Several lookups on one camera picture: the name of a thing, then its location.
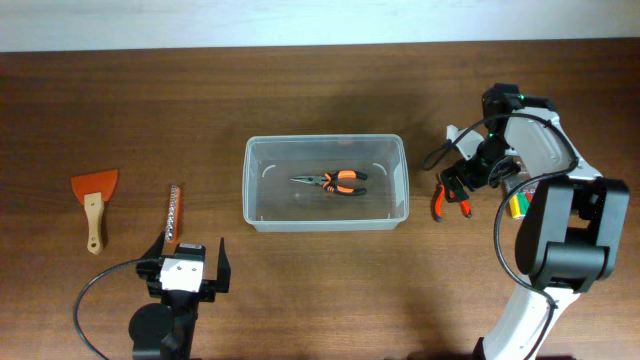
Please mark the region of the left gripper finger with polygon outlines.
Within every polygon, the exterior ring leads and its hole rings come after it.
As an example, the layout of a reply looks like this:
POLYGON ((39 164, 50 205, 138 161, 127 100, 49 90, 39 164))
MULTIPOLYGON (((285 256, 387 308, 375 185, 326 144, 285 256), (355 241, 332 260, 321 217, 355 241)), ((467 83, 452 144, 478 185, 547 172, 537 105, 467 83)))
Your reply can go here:
POLYGON ((221 238, 219 242, 216 280, 229 281, 230 279, 231 279, 231 265, 226 254, 225 239, 221 238))
POLYGON ((165 243, 165 232, 161 232, 150 248, 141 256, 142 259, 157 259, 162 256, 165 243))

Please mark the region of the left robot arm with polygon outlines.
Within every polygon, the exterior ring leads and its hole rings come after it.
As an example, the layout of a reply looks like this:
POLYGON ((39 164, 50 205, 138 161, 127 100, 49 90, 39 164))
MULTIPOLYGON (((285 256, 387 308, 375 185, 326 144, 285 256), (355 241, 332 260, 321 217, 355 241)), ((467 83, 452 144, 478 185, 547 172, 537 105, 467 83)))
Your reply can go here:
POLYGON ((165 235, 160 234, 136 264, 149 296, 159 301, 142 306, 130 319, 135 359, 188 359, 199 305, 213 303, 230 288, 231 266, 223 240, 213 280, 204 277, 205 246, 180 243, 169 256, 163 253, 164 244, 165 235))

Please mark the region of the small red-handled pliers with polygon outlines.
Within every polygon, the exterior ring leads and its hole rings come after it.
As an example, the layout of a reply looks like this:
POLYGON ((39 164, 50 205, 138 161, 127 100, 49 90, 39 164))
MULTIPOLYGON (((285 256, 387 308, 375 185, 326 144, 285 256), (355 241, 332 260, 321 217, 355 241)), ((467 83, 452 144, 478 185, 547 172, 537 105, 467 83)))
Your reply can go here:
MULTIPOLYGON (((437 180, 437 184, 436 184, 436 190, 434 193, 434 201, 433 201, 433 218, 436 222, 441 222, 442 221, 442 204, 443 201, 445 200, 445 195, 448 194, 451 197, 453 197, 453 192, 452 191, 447 191, 445 189, 445 186, 443 185, 442 181, 440 180, 439 176, 436 176, 436 180, 437 180)), ((467 200, 461 200, 459 201, 459 205, 462 211, 462 214, 466 217, 466 218, 471 218, 472 217, 472 210, 471 210, 471 206, 468 203, 467 200)))

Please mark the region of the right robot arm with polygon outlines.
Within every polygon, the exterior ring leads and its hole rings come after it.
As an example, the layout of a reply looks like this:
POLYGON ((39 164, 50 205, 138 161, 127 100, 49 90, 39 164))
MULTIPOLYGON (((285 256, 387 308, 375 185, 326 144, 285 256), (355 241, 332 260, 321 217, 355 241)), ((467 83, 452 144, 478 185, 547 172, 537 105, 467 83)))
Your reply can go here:
POLYGON ((493 244, 516 287, 474 359, 533 359, 562 313, 614 270, 630 200, 618 179, 604 177, 562 129, 555 104, 497 83, 482 96, 481 125, 447 128, 441 152, 462 158, 439 176, 440 200, 465 204, 527 170, 499 205, 493 244))

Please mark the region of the orange-black long nose pliers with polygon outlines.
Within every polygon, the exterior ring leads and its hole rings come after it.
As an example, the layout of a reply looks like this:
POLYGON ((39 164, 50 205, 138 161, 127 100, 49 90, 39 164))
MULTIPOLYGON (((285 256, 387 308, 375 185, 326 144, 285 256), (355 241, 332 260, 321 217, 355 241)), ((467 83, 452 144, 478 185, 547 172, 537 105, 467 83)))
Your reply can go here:
POLYGON ((356 170, 325 172, 321 175, 301 175, 290 177, 293 182, 322 188, 324 191, 342 196, 362 196, 367 193, 365 187, 352 187, 356 181, 366 181, 368 176, 356 170))

